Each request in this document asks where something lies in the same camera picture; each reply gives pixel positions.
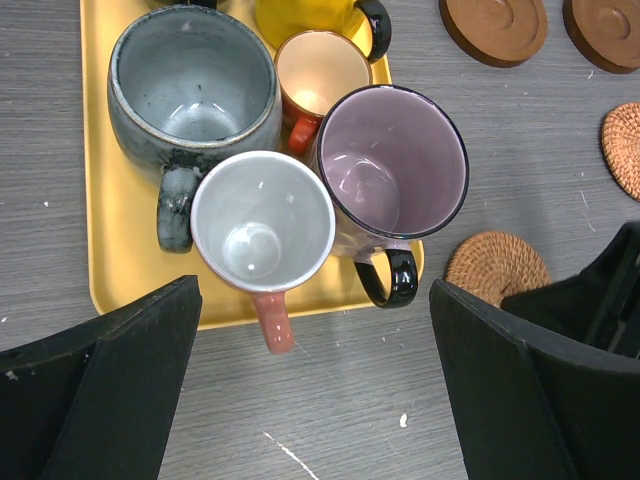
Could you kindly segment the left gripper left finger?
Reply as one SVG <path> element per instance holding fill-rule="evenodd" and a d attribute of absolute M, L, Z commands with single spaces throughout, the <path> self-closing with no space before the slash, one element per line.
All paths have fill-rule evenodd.
<path fill-rule="evenodd" d="M 3 351 L 2 478 L 157 478 L 201 308 L 185 275 Z"/>

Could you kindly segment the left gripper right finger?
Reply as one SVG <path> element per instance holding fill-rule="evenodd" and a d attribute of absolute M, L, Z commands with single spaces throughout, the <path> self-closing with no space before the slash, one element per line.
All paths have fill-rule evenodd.
<path fill-rule="evenodd" d="M 638 478 L 638 360 L 442 280 L 429 305 L 469 478 Z"/>

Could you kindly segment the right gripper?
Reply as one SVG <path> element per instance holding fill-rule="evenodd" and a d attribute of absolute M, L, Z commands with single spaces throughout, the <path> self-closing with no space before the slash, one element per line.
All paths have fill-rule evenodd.
<path fill-rule="evenodd" d="M 639 356 L 639 224 L 624 223 L 579 274 L 505 297 L 501 308 L 581 343 Z"/>

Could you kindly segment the woven rattan coaster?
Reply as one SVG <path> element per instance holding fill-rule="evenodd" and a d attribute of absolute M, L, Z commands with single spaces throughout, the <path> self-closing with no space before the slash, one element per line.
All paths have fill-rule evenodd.
<path fill-rule="evenodd" d="M 639 200 L 639 103 L 611 110 L 601 127 L 601 146 L 614 180 L 631 198 Z"/>
<path fill-rule="evenodd" d="M 463 241 L 452 254 L 444 279 L 495 307 L 506 297 L 552 283 L 538 252 L 503 231 L 483 231 Z"/>

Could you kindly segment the brown wooden saucer coaster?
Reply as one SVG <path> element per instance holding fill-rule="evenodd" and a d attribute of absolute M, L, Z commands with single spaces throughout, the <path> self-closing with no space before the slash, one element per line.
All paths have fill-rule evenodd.
<path fill-rule="evenodd" d="M 639 2 L 566 0 L 565 29 L 578 51 L 610 73 L 639 69 Z"/>
<path fill-rule="evenodd" d="M 440 0 L 439 10 L 453 41 L 489 66 L 520 65 L 546 40 L 548 20 L 540 0 Z"/>

